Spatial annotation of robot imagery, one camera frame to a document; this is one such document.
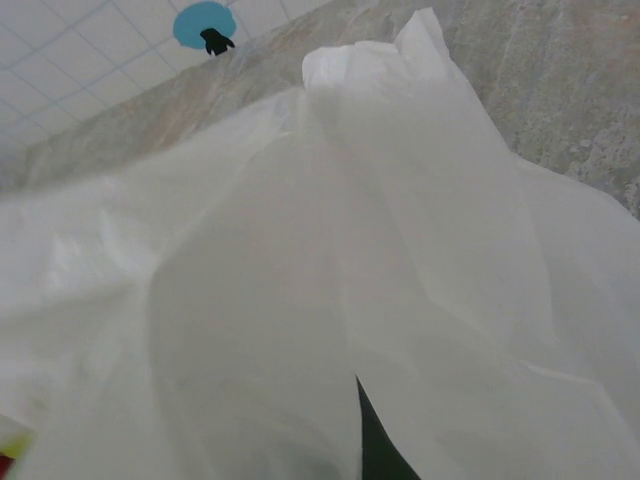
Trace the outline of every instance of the blue sticker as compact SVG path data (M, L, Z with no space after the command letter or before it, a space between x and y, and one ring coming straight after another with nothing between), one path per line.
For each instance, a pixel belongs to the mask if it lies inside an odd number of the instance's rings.
M195 3L178 14L173 23L173 35L180 45L211 53L207 38L212 34L228 39L236 32L231 9L216 2Z

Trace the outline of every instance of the ceiling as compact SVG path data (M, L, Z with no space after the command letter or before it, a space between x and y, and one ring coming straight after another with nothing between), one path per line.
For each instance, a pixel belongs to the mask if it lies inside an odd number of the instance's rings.
M240 45L328 1L218 3ZM208 60L204 43L195 50L174 37L174 20L196 3L0 0L0 161Z

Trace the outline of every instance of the red object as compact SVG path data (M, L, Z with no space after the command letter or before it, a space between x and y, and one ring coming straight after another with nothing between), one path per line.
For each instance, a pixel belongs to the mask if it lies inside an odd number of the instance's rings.
M5 457L4 455L0 454L0 480L2 480L4 476L7 474L7 472L9 471L9 468L11 468L12 463L13 463L13 460L11 460L9 457Z

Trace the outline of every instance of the marble wall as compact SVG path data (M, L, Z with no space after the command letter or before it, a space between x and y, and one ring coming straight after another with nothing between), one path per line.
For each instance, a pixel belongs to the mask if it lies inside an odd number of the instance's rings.
M390 41L427 6L514 151L640 218L637 0L335 0L31 148L0 167L0 189L40 188L166 148L300 85L308 52Z

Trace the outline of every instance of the white plastic bag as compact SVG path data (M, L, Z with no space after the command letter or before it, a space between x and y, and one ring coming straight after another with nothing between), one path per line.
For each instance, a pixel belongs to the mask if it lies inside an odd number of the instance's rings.
M640 224L508 151L431 10L303 72L0 205L17 477L356 479L357 375L421 478L639 478Z

